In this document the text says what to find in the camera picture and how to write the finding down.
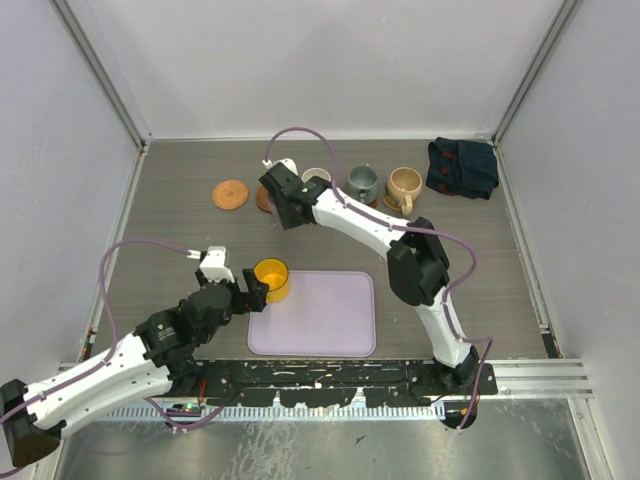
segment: round coaster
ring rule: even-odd
[[[213,191],[213,203],[222,210],[235,210],[249,198],[249,189],[239,180],[225,180]]]
[[[384,200],[384,204],[387,207],[389,207],[391,210],[395,210],[396,212],[401,212],[402,211],[402,209],[400,207],[396,207],[393,203],[391,203],[391,200],[389,200],[389,197],[387,197],[386,194],[382,198]]]
[[[256,190],[256,205],[263,212],[271,213],[269,204],[267,204],[267,189],[264,188],[264,185],[260,185]]]

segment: dark blue cloth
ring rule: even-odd
[[[429,161],[426,185],[436,192],[489,200],[498,186],[498,161],[486,143],[439,137],[429,144]]]

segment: gray wooden tabletop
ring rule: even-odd
[[[369,164],[384,182],[398,166],[426,175],[427,141],[338,141],[339,183],[350,168]],[[375,285],[377,348],[374,358],[430,358],[431,345],[411,307],[388,286],[386,263],[346,235],[319,226],[284,231],[270,214],[258,209],[253,195],[264,168],[266,142],[154,142],[145,160],[124,238],[163,239],[191,249],[224,245],[229,267],[241,276],[265,257],[278,257],[292,270],[352,270],[371,275]],[[281,141],[272,159],[293,158],[302,172],[331,170],[329,156],[317,141]],[[249,201],[235,211],[216,208],[215,186],[227,179],[245,182]],[[380,202],[378,209],[398,215]],[[471,242],[479,252],[476,274],[453,295],[460,322],[469,336],[493,335],[491,358],[544,358],[545,351],[529,298],[518,252],[505,211],[503,192],[489,201],[448,197],[424,189],[413,216]],[[467,252],[449,241],[444,246],[456,278],[470,264]],[[155,311],[174,306],[198,288],[197,262],[158,247],[121,249],[110,295],[120,335]],[[198,358],[254,358],[247,347],[248,315],[235,316],[213,341],[197,350]],[[108,320],[102,318],[94,352],[110,343]]]

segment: wall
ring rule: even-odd
[[[0,2],[0,65],[0,384],[29,383],[76,358],[136,151],[48,2]]]
[[[623,479],[640,470],[639,22],[635,0],[585,0],[503,142],[553,324]]]
[[[70,0],[156,138],[493,133],[560,3]]]

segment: yellow mug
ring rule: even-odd
[[[411,215],[413,205],[422,193],[422,175],[409,167],[396,168],[385,185],[385,203],[403,215]]]
[[[253,267],[253,273],[260,282],[269,285],[267,303],[277,303],[287,298],[291,282],[289,281],[289,268],[282,260],[265,258]]]

